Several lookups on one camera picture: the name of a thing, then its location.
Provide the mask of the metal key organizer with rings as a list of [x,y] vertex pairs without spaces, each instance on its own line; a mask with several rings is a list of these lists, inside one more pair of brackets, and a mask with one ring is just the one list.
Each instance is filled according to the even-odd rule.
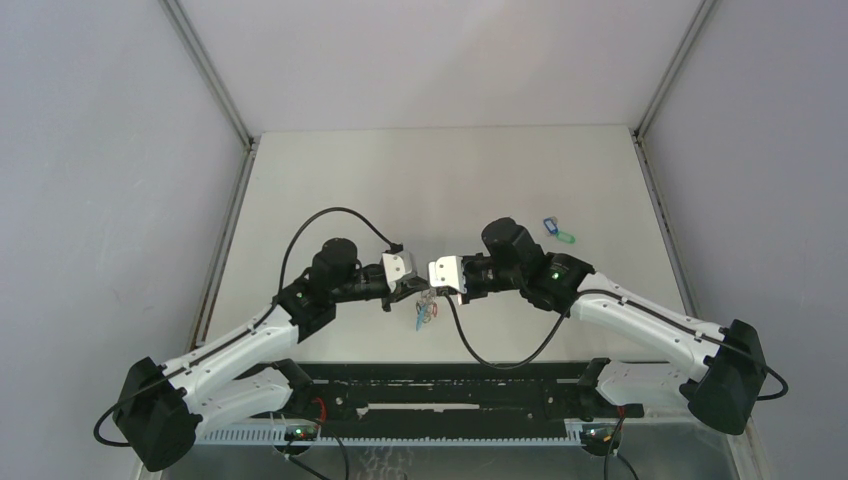
[[436,289],[428,289],[427,291],[422,292],[420,294],[420,297],[416,300],[416,331],[420,331],[427,323],[429,323],[433,319],[428,317],[428,307],[432,303],[437,304],[438,297],[439,294]]

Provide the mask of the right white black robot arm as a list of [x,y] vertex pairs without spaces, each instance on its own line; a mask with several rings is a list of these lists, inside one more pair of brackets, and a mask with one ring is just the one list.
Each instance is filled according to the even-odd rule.
[[603,327],[660,356],[653,366],[605,364],[578,388],[587,414],[629,404],[685,405],[706,426],[740,435],[754,406],[767,400],[762,387],[772,371],[752,325],[736,319],[722,326],[640,297],[585,261],[544,251],[510,217],[490,222],[481,239],[485,253],[430,262],[430,285],[463,303],[516,291],[540,310]]

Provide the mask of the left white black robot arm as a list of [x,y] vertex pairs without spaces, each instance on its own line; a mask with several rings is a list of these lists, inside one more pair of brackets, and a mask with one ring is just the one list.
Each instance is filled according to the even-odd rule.
[[384,310],[429,287],[400,246],[361,265],[356,245],[326,241],[311,265],[255,317],[162,364],[130,367],[112,420],[151,472],[182,458],[204,434],[255,414],[290,417],[311,407],[311,388],[283,357],[336,317],[340,303],[378,299]]

